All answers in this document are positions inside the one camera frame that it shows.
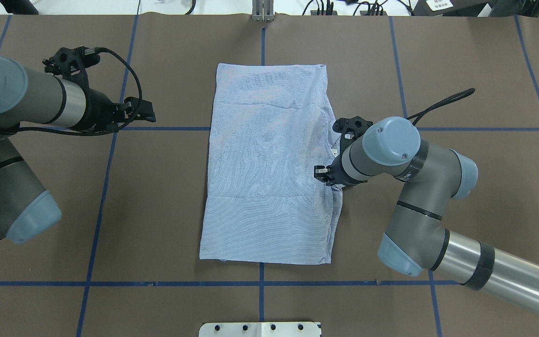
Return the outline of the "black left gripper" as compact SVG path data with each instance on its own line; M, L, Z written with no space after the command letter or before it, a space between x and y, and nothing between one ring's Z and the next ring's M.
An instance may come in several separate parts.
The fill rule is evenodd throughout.
M116 103L90 87L87 69L101 61L101 53L112 55L131 73L137 85L137 97ZM143 99L136 72L115 51L83 45L60 48L52 57L43 59L42 64L44 71L58 80L62 92L60 110L47 124L69 129L74 135L103 136L116 133L134 121L156 122L153 105Z

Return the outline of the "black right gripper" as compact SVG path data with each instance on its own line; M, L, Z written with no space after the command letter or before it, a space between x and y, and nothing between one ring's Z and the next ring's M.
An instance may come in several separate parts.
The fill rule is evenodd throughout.
M368 181L368 176L359 173L350 175L346 172L343 162L348 157L345 151L357 139L373 126L372 121L361 117L339 118L332 124L332 130L340 135L338 140L338 155L329 166L314 166L313 177L326 186L355 186Z

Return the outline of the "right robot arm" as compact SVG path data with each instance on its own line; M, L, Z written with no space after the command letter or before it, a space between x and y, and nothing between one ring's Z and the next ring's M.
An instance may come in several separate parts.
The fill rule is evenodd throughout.
M314 167L327 186L355 186L388 174L404 185L378 250L380 261L417 277L439 272L460 286L486 292L539 314L539 265L441 224L452 199L467 197L479 171L470 158L421 138L413 121L388 117L377 123L340 118L339 154Z

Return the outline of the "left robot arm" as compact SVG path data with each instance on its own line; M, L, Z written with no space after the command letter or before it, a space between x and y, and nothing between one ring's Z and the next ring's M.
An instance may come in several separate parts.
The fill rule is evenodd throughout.
M114 56L131 73L137 97L116 103L90 87L87 69L100 62L102 53ZM43 65L39 72L0 56L0 241L25 243L62 217L51 192L11 142L12 136L46 132L98 137L119 132L134 121L156 121L136 72L111 49L61 48Z

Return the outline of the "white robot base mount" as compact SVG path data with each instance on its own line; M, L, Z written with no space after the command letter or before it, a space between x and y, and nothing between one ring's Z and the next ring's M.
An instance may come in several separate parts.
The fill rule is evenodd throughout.
M320 322L208 322L199 337L322 337Z

